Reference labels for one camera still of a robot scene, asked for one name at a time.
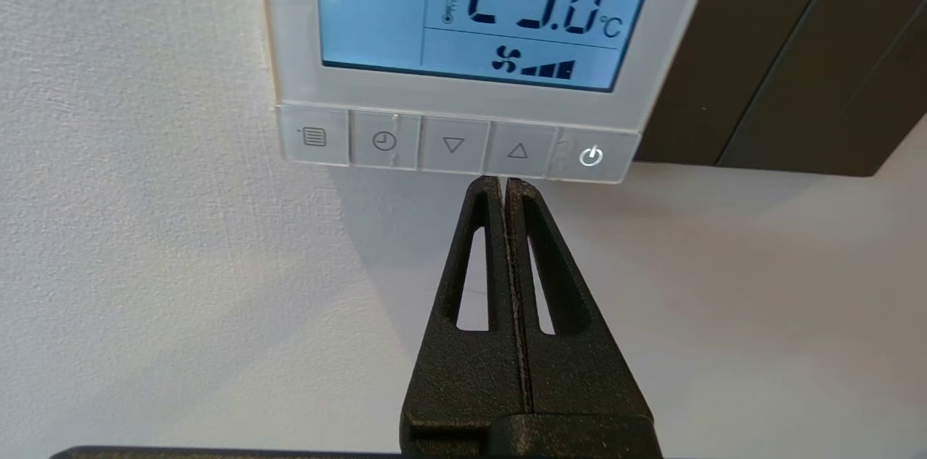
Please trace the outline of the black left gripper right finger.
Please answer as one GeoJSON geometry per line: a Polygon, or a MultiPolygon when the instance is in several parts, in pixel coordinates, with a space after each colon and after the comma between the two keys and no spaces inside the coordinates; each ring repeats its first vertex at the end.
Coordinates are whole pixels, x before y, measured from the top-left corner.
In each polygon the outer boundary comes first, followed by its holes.
{"type": "Polygon", "coordinates": [[[655,439],[645,396],[535,186],[507,181],[506,228],[530,415],[582,435],[655,439]]]}

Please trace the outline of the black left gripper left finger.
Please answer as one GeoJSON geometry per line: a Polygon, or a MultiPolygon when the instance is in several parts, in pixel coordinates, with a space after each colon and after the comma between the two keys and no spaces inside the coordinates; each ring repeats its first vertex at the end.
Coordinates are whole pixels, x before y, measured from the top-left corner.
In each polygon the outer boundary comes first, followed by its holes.
{"type": "Polygon", "coordinates": [[[517,297],[500,182],[478,177],[464,194],[400,411],[402,445],[486,445],[497,420],[526,409],[517,297]],[[489,327],[467,331],[458,320],[477,232],[485,242],[489,327]]]}

